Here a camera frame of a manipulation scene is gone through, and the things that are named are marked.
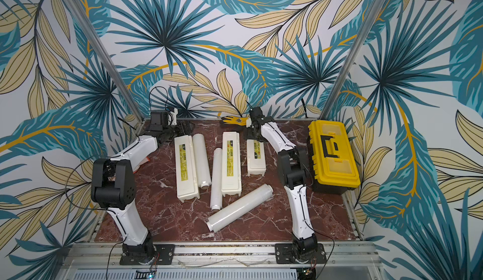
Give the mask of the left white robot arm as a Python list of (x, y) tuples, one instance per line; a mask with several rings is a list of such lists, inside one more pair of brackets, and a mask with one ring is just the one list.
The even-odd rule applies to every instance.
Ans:
[(134, 173), (160, 144), (181, 135), (177, 114), (178, 109), (174, 107), (151, 111), (147, 128), (132, 144), (94, 162), (91, 199), (112, 217), (127, 246), (140, 246), (146, 243), (149, 235), (135, 206)]

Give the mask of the large diagonal wrap roll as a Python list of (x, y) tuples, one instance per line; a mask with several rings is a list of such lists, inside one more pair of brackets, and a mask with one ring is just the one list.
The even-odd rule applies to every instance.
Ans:
[(236, 219), (252, 211), (263, 202), (272, 198), (272, 196), (273, 188), (270, 185), (264, 184), (210, 216), (206, 224), (210, 231), (218, 232), (230, 223), (233, 223)]

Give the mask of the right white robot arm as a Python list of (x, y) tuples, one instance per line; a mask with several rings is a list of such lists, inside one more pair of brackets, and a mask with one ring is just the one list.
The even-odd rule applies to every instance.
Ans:
[(260, 107), (251, 108), (249, 115), (247, 139), (268, 143), (277, 154), (277, 170), (289, 200), (294, 240), (316, 242), (306, 197), (307, 179), (310, 176), (307, 151), (291, 142), (274, 119), (265, 116)]

